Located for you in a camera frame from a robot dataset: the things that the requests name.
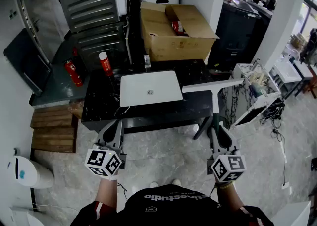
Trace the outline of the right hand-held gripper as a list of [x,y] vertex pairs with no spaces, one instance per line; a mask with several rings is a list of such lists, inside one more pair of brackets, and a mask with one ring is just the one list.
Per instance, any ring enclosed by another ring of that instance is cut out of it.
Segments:
[[[220,125],[218,136],[213,127],[210,130],[211,149],[217,150],[218,144],[222,148],[231,149],[237,146],[237,140],[227,128]],[[246,170],[245,157],[237,149],[214,153],[207,160],[207,174],[213,174],[217,182],[236,181]]]

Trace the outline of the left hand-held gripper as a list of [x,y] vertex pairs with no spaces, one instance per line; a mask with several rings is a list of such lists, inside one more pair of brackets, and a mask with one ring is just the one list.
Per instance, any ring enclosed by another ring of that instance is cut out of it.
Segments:
[[[101,146],[114,140],[115,147]],[[126,154],[123,152],[123,122],[112,121],[98,134],[97,143],[88,149],[85,167],[94,175],[106,180],[117,180],[120,169],[125,169]]]

